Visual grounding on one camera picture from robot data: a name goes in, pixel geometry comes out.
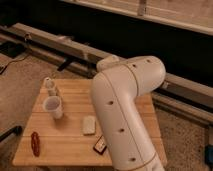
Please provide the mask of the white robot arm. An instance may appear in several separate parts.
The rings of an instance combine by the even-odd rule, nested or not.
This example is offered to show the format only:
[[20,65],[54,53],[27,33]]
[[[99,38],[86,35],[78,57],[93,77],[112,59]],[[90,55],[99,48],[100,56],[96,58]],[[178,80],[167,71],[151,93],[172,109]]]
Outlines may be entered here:
[[134,57],[99,71],[91,99],[113,167],[117,171],[165,171],[135,105],[158,88],[166,75],[154,56]]

